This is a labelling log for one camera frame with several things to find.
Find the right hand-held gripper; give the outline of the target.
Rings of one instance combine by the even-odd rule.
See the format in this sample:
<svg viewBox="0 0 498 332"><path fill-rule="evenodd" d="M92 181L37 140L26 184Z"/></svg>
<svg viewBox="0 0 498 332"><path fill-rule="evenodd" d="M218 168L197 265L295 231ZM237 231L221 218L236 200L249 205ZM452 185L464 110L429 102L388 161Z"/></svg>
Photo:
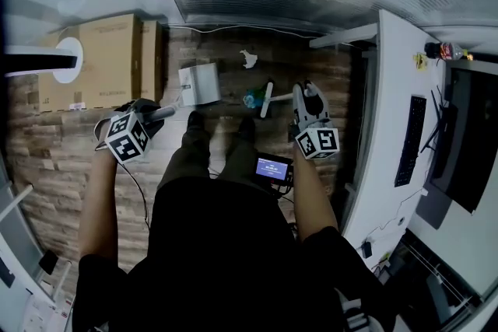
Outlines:
<svg viewBox="0 0 498 332"><path fill-rule="evenodd" d="M340 151L338 129L322 91L309 80L304 85L293 86L292 135L305 159L326 159Z"/></svg>

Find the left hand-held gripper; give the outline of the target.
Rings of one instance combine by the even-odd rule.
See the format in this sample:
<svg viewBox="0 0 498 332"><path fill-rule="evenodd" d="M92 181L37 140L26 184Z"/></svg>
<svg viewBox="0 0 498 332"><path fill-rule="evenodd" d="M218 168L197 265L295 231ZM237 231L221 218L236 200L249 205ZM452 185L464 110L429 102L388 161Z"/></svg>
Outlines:
<svg viewBox="0 0 498 332"><path fill-rule="evenodd" d="M103 146L109 149L119 164L143 157L153 136L163 127L164 120L149 116L160 109L152 100L138 99L118 107L110 118Z"/></svg>

